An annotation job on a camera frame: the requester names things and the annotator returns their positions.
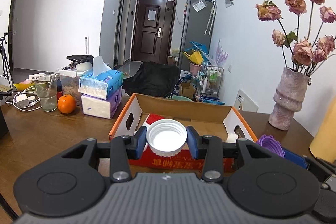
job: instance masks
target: green leaf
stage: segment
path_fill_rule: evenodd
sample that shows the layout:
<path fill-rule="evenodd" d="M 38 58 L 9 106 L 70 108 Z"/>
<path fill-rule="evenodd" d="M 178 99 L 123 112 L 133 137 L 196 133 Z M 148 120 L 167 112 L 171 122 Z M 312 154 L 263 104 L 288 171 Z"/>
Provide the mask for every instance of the green leaf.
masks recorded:
<path fill-rule="evenodd" d="M 293 42 L 293 40 L 297 41 L 297 37 L 295 32 L 290 32 L 287 35 L 288 41 L 287 39 L 285 40 L 285 42 L 283 43 L 287 48 L 289 48 L 289 45 Z"/>

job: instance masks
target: orange fruit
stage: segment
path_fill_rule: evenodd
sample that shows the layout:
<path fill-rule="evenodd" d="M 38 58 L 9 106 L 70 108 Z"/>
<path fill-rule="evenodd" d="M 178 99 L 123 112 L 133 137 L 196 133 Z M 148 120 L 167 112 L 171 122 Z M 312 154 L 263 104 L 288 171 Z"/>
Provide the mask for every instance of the orange fruit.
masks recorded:
<path fill-rule="evenodd" d="M 57 108 L 64 114 L 69 114 L 76 109 L 76 100 L 71 95 L 63 95 L 57 102 Z"/>

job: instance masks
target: yellow cylinder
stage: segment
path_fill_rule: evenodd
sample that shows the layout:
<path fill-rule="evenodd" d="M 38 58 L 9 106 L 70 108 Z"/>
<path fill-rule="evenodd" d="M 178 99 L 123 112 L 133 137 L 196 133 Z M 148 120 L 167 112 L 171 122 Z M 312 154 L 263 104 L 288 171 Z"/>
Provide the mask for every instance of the yellow cylinder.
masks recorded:
<path fill-rule="evenodd" d="M 315 138 L 311 142 L 310 152 L 330 163 L 336 159 L 336 97 L 332 100 Z"/>

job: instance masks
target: pink bucket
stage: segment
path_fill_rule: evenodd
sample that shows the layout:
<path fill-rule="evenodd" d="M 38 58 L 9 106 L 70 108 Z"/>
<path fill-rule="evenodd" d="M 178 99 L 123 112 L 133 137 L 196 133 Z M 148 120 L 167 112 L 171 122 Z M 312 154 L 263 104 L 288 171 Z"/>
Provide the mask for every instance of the pink bucket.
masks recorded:
<path fill-rule="evenodd" d="M 201 65 L 197 66 L 193 63 L 190 63 L 190 72 L 192 75 L 197 75 L 197 72 L 200 71 Z"/>

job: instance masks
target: refrigerator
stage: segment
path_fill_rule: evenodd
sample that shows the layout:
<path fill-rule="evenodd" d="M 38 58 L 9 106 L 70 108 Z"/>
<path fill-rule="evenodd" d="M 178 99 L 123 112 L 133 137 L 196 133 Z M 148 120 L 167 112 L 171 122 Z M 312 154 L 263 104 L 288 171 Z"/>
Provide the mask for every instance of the refrigerator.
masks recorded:
<path fill-rule="evenodd" d="M 212 30 L 210 32 L 210 36 L 208 36 L 208 33 L 211 22 L 206 35 L 204 35 L 204 32 L 208 24 L 213 3 L 206 1 L 206 7 L 196 12 L 192 6 L 192 4 L 196 1 L 199 0 L 187 0 L 186 14 L 184 17 L 184 24 L 182 29 L 180 53 L 178 57 L 178 66 L 180 70 L 182 69 L 190 71 L 189 59 L 186 58 L 186 56 L 182 53 L 185 49 L 192 47 L 192 44 L 189 43 L 190 41 L 199 42 L 206 45 L 208 52 L 210 48 Z"/>

